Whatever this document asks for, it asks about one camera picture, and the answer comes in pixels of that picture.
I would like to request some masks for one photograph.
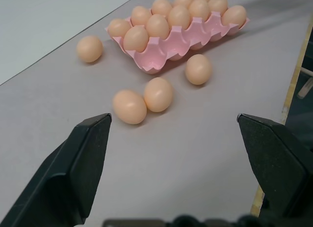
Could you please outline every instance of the gray table surface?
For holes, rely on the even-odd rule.
[[[83,119],[112,112],[120,89],[143,92],[154,76],[141,72],[104,28],[127,17],[131,0],[0,87],[0,219],[44,158]],[[279,121],[305,37],[312,0],[229,0],[247,8],[250,24],[236,37],[199,51],[214,74],[204,87],[184,77],[185,61],[157,75],[175,89],[172,106],[140,126],[113,115],[105,165],[86,226],[114,217],[172,220],[189,213],[230,220],[249,213],[257,181],[251,171],[238,113]],[[105,53],[82,64],[77,42],[97,35]]]

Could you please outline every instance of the egg tray cup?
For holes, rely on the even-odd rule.
[[[131,19],[126,19],[131,26]],[[250,20],[239,28],[238,24],[222,25],[219,12],[212,12],[205,22],[202,18],[192,18],[188,29],[183,30],[181,26],[173,26],[166,40],[160,37],[150,37],[148,45],[143,52],[135,50],[124,50],[122,37],[111,37],[121,47],[124,53],[129,54],[137,66],[148,74],[158,73],[168,59],[175,61],[182,58],[189,49],[197,50],[205,46],[209,41],[215,42],[225,35],[234,35],[245,27]]]

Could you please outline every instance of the pink egg carton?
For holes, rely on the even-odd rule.
[[[162,69],[168,59],[179,60],[189,49],[197,50],[209,41],[215,42],[225,35],[234,35],[249,21],[247,18],[244,25],[239,28],[237,24],[222,25],[219,12],[212,12],[206,22],[203,22],[201,18],[193,17],[186,30],[183,30],[181,26],[173,26],[166,40],[150,37],[143,52],[124,50],[122,37],[112,37],[112,39],[118,43],[124,53],[129,54],[134,59],[142,71],[155,74]]]

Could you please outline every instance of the wooden edge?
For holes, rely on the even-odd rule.
[[[294,69],[294,72],[293,72],[293,76],[292,76],[292,79],[291,79],[291,82],[290,82],[290,85],[289,85],[289,88],[288,88],[287,96],[286,96],[284,107],[283,107],[283,110],[282,110],[282,123],[283,124],[286,123],[286,119],[287,119],[287,116],[288,116],[288,112],[289,112],[289,108],[290,108],[290,105],[291,105],[292,97],[293,97],[293,94],[294,94],[294,91],[295,91],[295,86],[296,86],[297,81],[298,81],[298,77],[299,77],[299,74],[300,74],[300,69],[301,69],[301,66],[302,66],[304,54],[305,54],[307,46],[308,46],[308,42],[309,42],[309,38],[310,38],[310,35],[311,35],[312,28],[313,28],[313,15],[311,16],[311,19],[310,19],[310,22],[309,22],[309,25],[308,25],[308,29],[307,29],[307,34],[306,34],[305,40],[303,41],[303,44],[302,44],[302,47],[301,47],[301,50],[300,50],[300,54],[299,54],[299,57],[298,57],[298,60],[297,60],[297,64],[295,66],[295,69]],[[251,211],[250,211],[251,215],[256,216],[256,217],[259,216],[260,210],[261,210],[261,206],[262,206],[262,203],[263,203],[263,198],[264,198],[264,193],[263,193],[261,187],[258,186],[258,189],[256,191],[256,194],[255,194],[255,197],[254,197],[254,200],[253,200],[253,204],[252,204],[252,207],[251,207]]]

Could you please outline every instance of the egg carton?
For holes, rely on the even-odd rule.
[[[239,28],[238,24],[222,25],[219,12],[212,12],[206,22],[203,22],[202,18],[193,17],[190,26],[186,30],[183,30],[181,26],[173,26],[166,40],[159,37],[150,37],[143,52],[124,50],[122,37],[112,37],[112,39],[118,43],[124,53],[134,59],[142,71],[155,74],[163,68],[168,59],[179,60],[189,49],[197,50],[209,41],[215,42],[225,35],[234,35],[249,21],[247,18],[244,25]]]

